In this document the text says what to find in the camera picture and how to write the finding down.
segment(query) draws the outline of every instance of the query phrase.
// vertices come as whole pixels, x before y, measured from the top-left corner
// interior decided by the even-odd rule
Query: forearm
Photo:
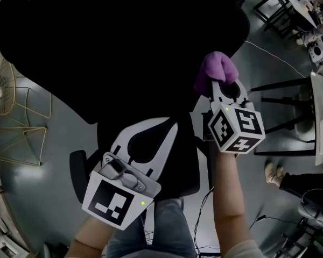
[[[100,257],[114,228],[90,216],[80,227],[66,257]]]
[[[250,239],[244,217],[244,199],[234,154],[218,153],[214,185],[214,222],[222,257]]]
[[[244,199],[234,154],[218,153],[214,185],[214,213],[217,220],[244,215]]]

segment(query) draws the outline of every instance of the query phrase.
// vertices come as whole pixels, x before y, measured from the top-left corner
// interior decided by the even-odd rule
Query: black cable
[[[197,231],[198,231],[198,226],[199,226],[199,221],[200,221],[200,216],[201,216],[201,211],[202,211],[202,209],[203,209],[203,206],[205,205],[205,203],[206,203],[206,200],[207,200],[207,198],[208,198],[208,196],[209,196],[209,194],[211,193],[211,192],[213,192],[213,190],[214,190],[214,187],[212,187],[212,189],[204,196],[204,198],[203,198],[203,200],[202,200],[202,203],[201,203],[201,206],[200,206],[200,212],[199,212],[199,216],[198,216],[198,220],[196,221],[196,224],[195,224],[195,228],[194,228],[194,244],[195,244],[195,247],[196,247],[196,249],[198,250],[198,255],[200,254],[200,248],[199,248],[199,246],[198,246],[198,243],[197,243],[197,241],[196,241],[196,233],[197,233]]]
[[[312,216],[312,215],[311,215],[311,214],[306,210],[304,203],[302,203],[302,205],[303,205],[303,209],[305,210],[305,212],[306,212],[308,215]],[[318,222],[320,222],[320,223],[322,223],[322,224],[323,224],[323,221],[319,220],[316,216],[314,216],[314,217],[313,217],[313,219],[315,219],[316,221],[318,221]]]
[[[153,234],[153,233],[154,233],[154,231],[145,231],[145,238],[146,238],[146,236],[149,237],[148,239],[146,238],[146,242],[152,243],[151,240],[153,240],[153,238],[151,239],[150,234]]]
[[[264,219],[273,219],[273,220],[277,220],[277,221],[281,221],[281,222],[283,222],[283,223],[289,223],[289,224],[294,224],[294,225],[298,225],[298,223],[296,223],[295,221],[285,221],[285,220],[280,220],[280,219],[278,219],[278,218],[274,218],[274,217],[267,217],[266,215],[263,215],[263,216],[261,216],[261,217],[258,217],[252,224],[251,224],[251,226],[249,227],[249,230],[251,230],[251,228],[252,228],[252,226],[255,224],[255,223],[257,223],[257,222],[259,222],[259,221],[262,221],[262,220],[264,220]]]
[[[220,247],[211,247],[211,246],[205,246],[205,247],[199,247],[199,249],[202,249],[202,248],[212,248],[212,249],[220,249]]]

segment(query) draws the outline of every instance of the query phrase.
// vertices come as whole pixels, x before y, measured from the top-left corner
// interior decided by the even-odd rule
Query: gray floor
[[[308,76],[311,65],[307,59],[306,49],[297,46],[292,40],[282,40],[275,32],[263,32],[263,22],[254,14],[252,7],[260,0],[246,0],[243,9],[249,17],[251,30],[248,41],[251,41],[269,52],[292,64],[304,76]],[[279,7],[277,0],[271,0],[263,7],[263,11],[274,12]],[[259,85],[301,78],[286,64],[269,54],[260,51],[251,44],[245,43],[234,55],[233,61],[240,72],[240,80],[249,90]],[[34,92],[29,97],[29,105],[48,112],[47,93],[31,82]],[[264,92],[265,97],[294,96],[297,89]],[[33,98],[39,94],[42,98]],[[256,109],[263,116],[264,125],[268,128],[292,118],[290,107],[277,104],[261,104],[261,93],[250,95]],[[191,114],[196,135],[202,136],[202,112],[208,111],[209,103],[201,98]],[[75,196],[69,174],[69,154],[84,149],[91,154],[97,149],[96,125],[88,125],[63,102],[53,97],[52,118],[41,119],[29,113],[31,123],[48,126],[45,150],[41,167],[18,166],[8,163],[1,164],[1,179],[6,191],[10,208],[24,235],[34,249],[40,249],[43,242],[63,242],[68,244],[75,235],[79,225],[86,218]],[[259,150],[288,150],[305,148],[303,142],[296,140],[293,132],[284,130],[268,135],[259,146]],[[204,195],[208,191],[207,165],[205,157],[199,153],[201,189],[198,193],[185,198],[185,215],[189,228],[193,233],[198,210]],[[253,154],[241,155],[237,158],[239,175],[245,197],[246,218],[250,225],[254,219],[266,214],[269,217],[298,221],[297,212],[299,199],[279,191],[264,180],[263,167],[266,158]],[[314,166],[314,157],[273,158],[281,162],[285,170],[292,174],[321,172]],[[146,230],[153,229],[150,212]],[[267,251],[280,239],[281,232],[292,231],[294,225],[266,219],[254,225],[252,236]],[[213,223],[212,196],[209,197],[201,216],[197,241],[199,247],[218,247]],[[204,248],[204,251],[215,251]]]

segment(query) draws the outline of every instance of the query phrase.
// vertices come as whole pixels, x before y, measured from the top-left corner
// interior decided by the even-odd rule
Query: shoe
[[[274,164],[271,161],[267,161],[264,166],[265,181],[267,183],[272,183],[273,178],[276,176],[274,170]]]
[[[285,173],[284,173],[284,167],[283,166],[277,166],[276,168],[276,176],[283,179],[284,176],[285,176]]]
[[[297,45],[301,46],[304,44],[304,41],[301,38],[297,38],[296,43],[297,43]]]

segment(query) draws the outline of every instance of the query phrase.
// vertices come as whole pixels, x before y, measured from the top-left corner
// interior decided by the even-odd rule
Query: purple cloth
[[[199,94],[208,97],[207,80],[222,81],[225,85],[230,85],[236,81],[239,73],[232,60],[221,52],[207,54],[201,65],[196,78],[194,89]]]

